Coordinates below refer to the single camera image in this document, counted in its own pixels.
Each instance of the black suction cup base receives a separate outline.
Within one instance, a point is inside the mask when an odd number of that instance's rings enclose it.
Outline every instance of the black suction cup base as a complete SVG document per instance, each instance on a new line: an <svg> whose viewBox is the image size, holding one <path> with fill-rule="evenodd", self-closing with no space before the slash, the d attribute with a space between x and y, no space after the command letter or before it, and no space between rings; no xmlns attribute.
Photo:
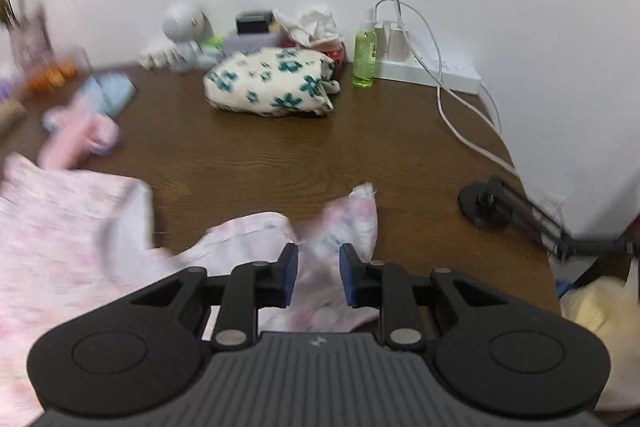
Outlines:
<svg viewBox="0 0 640 427"><path fill-rule="evenodd" d="M509 221L500 216L488 200L488 185L475 182L463 187L458 194L462 215L481 229L502 229Z"/></svg>

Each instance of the pink vase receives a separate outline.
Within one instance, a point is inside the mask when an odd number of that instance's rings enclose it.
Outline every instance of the pink vase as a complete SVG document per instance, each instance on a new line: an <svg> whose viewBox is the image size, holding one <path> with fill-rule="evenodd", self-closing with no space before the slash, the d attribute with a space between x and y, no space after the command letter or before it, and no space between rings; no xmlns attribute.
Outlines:
<svg viewBox="0 0 640 427"><path fill-rule="evenodd" d="M50 57L51 44L42 16L34 17L20 27L10 28L9 37L15 65L23 71Z"/></svg>

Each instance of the wood grain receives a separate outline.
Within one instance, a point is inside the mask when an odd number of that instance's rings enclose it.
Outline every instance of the wood grain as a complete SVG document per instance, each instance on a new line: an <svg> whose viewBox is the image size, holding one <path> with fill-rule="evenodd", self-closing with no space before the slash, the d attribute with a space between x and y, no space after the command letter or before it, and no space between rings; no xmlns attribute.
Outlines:
<svg viewBox="0 0 640 427"><path fill-rule="evenodd" d="M374 257L424 275L438 266L465 271L558 311L544 251L510 228L476 230L460 216L460 188L499 171L452 136L438 116L435 89L388 80L356 89L346 73L331 116L270 119L214 110L199 73L127 72L138 93L118 118L124 140L84 167L151 186L158 246L182 251L207 228L264 210L300 223L371 182L379 208ZM30 101L28 119L0 142L0 157L15 150L35 160L47 138L43 112L66 103L73 89ZM507 157L476 115L444 102L463 133Z"/></svg>

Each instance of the white sphere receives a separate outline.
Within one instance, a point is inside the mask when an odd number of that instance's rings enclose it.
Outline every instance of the white sphere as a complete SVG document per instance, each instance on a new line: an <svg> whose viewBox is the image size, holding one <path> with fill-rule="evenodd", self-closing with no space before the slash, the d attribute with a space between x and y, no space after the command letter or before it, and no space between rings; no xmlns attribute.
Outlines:
<svg viewBox="0 0 640 427"><path fill-rule="evenodd" d="M204 31L204 14L193 2L179 2L169 6L162 19L162 31L173 42L198 39Z"/></svg>

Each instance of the light blue cloth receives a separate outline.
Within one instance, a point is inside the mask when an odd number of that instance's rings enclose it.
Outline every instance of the light blue cloth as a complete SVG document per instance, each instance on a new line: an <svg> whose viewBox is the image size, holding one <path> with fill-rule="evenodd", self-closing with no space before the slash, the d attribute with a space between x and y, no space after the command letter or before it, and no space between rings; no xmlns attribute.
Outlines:
<svg viewBox="0 0 640 427"><path fill-rule="evenodd" d="M136 88L126 74L109 71L90 76L74 96L87 97L94 112L115 118L127 107L135 92ZM42 117L42 126L49 132L56 130L46 114Z"/></svg>

